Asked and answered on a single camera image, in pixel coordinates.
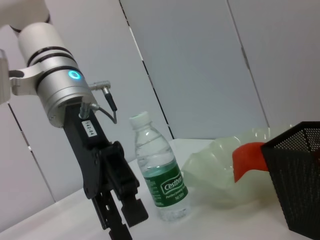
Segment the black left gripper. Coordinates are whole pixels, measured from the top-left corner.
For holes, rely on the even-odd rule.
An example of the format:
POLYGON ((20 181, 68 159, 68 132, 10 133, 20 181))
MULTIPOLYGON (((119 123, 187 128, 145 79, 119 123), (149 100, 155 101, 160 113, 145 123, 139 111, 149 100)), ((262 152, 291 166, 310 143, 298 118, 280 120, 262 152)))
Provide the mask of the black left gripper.
POLYGON ((79 104, 67 106, 63 129, 79 164, 85 195, 92 200, 102 229, 109 229, 112 240, 132 240, 111 192, 106 190, 115 192, 131 228, 149 217, 142 200, 137 198, 140 183, 125 160, 121 144, 107 139, 93 111, 89 111, 88 117, 93 133, 87 132, 79 113, 79 104))

